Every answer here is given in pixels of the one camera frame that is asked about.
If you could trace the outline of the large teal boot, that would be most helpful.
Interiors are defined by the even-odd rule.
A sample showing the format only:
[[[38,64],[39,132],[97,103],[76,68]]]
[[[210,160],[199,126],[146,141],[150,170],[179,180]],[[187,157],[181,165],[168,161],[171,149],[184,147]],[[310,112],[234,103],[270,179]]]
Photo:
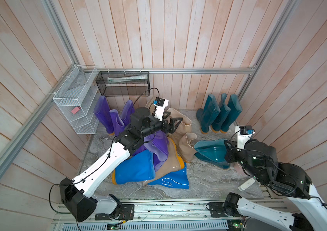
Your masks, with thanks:
[[[207,163],[213,164],[223,169],[228,169],[231,164],[225,160],[227,148],[224,144],[227,139],[212,141],[198,141],[194,145],[195,156]]]

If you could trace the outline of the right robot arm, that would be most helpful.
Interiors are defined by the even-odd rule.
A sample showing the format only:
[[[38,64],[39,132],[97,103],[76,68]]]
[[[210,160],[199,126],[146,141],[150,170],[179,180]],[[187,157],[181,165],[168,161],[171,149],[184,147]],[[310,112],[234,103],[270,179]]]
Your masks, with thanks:
[[[245,173],[298,208],[297,213],[281,212],[231,192],[223,204],[227,215],[254,218],[282,231],[327,231],[327,204],[301,167],[279,162],[276,149],[256,139],[243,148],[228,140],[224,144],[227,162],[239,163]]]

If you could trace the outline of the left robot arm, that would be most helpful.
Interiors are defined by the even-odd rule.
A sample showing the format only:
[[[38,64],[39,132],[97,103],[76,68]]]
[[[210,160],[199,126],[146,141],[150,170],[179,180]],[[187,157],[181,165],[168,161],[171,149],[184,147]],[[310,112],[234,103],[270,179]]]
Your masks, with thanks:
[[[155,137],[157,132],[174,133],[183,119],[153,116],[148,108],[138,108],[130,116],[130,124],[112,140],[110,148],[93,165],[80,175],[63,179],[59,184],[62,203],[76,222],[83,222],[94,212],[112,214],[118,205],[110,196],[96,197],[94,192],[112,173],[117,183],[155,178],[153,152],[139,152],[145,137]]]

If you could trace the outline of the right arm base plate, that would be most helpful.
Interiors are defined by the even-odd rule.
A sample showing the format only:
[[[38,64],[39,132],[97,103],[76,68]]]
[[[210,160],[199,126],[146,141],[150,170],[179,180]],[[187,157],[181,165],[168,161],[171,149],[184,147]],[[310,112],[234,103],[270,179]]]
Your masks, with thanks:
[[[229,202],[209,202],[206,207],[212,218],[238,217],[236,205]]]

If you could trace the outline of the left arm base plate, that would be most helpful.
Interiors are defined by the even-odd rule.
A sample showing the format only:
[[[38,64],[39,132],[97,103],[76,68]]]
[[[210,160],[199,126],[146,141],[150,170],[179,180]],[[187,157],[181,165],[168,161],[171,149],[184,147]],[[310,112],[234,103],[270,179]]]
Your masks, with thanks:
[[[112,214],[96,214],[95,220],[105,221],[129,221],[134,218],[135,205],[134,204],[122,204],[118,205]]]

